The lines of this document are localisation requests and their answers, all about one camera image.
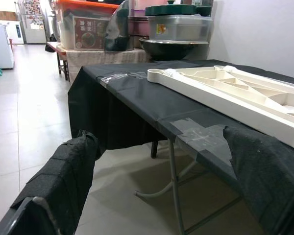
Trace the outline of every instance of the black tablecloth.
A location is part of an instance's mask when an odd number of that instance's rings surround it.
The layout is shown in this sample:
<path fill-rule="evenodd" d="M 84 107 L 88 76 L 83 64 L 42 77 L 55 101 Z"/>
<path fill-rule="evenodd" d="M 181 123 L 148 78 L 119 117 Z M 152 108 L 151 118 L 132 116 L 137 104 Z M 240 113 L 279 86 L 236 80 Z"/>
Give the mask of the black tablecloth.
<path fill-rule="evenodd" d="M 240 191 L 242 188 L 230 163 L 231 154 L 226 150 L 228 145 L 222 137 L 222 130 L 225 126 L 246 131 L 250 128 L 173 90 L 147 81 L 148 69 L 214 65 L 232 65 L 246 72 L 294 83 L 291 77 L 217 60 L 85 66 L 69 91 L 72 136 L 79 129 L 90 131 L 98 138 L 102 150 L 176 139 L 197 154 L 198 162 Z M 294 149 L 285 147 L 289 151 L 284 153 L 294 158 Z"/>

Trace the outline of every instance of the white appliance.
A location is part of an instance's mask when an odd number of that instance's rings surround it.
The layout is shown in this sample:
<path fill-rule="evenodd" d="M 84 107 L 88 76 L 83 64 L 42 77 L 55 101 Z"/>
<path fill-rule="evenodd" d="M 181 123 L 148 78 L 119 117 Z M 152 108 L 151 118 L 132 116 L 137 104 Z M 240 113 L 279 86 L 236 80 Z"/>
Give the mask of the white appliance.
<path fill-rule="evenodd" d="M 44 16 L 39 0 L 19 0 L 19 9 L 24 27 L 25 40 L 29 44 L 45 44 Z"/>
<path fill-rule="evenodd" d="M 12 69 L 14 58 L 5 25 L 0 24 L 0 68 Z"/>
<path fill-rule="evenodd" d="M 0 21 L 0 24 L 5 25 L 8 37 L 12 39 L 12 44 L 24 44 L 19 21 Z"/>

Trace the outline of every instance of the tiled floor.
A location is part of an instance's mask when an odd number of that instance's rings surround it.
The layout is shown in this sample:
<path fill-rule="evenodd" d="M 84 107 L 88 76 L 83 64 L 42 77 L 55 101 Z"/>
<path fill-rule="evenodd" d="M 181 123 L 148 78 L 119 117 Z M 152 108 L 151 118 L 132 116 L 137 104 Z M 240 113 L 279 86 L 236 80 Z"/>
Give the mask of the tiled floor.
<path fill-rule="evenodd" d="M 0 219 L 25 183 L 58 145 L 70 138 L 68 83 L 57 73 L 56 55 L 44 46 L 14 47 L 13 70 L 0 77 Z M 148 145 L 107 151 L 96 162 L 76 235 L 177 235 L 170 192 L 143 200 L 135 190 L 154 192 L 170 179 L 167 149 L 151 159 Z M 183 153 L 178 168 L 190 162 Z M 216 176 L 207 174 L 180 189 L 186 226 L 236 197 Z M 193 235 L 261 235 L 240 202 Z"/>

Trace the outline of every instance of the refrigerator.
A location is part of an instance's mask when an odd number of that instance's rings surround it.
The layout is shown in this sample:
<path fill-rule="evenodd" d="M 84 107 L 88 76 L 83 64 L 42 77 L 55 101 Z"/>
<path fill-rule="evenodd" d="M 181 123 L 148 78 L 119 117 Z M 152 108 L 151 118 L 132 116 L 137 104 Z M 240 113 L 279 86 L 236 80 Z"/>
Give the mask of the refrigerator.
<path fill-rule="evenodd" d="M 14 67 L 14 57 L 6 33 L 5 25 L 0 24 L 0 68 L 12 69 Z"/>
<path fill-rule="evenodd" d="M 26 43 L 45 44 L 46 32 L 44 16 L 39 0 L 19 0 L 19 10 Z"/>

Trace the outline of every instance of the orange lid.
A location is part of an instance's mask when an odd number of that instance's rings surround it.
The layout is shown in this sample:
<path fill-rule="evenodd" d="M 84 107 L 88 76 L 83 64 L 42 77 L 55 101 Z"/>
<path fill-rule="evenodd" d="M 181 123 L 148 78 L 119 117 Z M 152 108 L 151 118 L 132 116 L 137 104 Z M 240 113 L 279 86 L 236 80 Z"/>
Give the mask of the orange lid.
<path fill-rule="evenodd" d="M 119 5 L 114 4 L 107 4 L 101 2 L 91 2 L 91 1 L 80 1 L 80 0 L 56 0 L 56 4 L 76 4 L 76 5 L 83 5 L 83 6 L 90 6 L 90 7 L 104 7 L 116 10 Z"/>

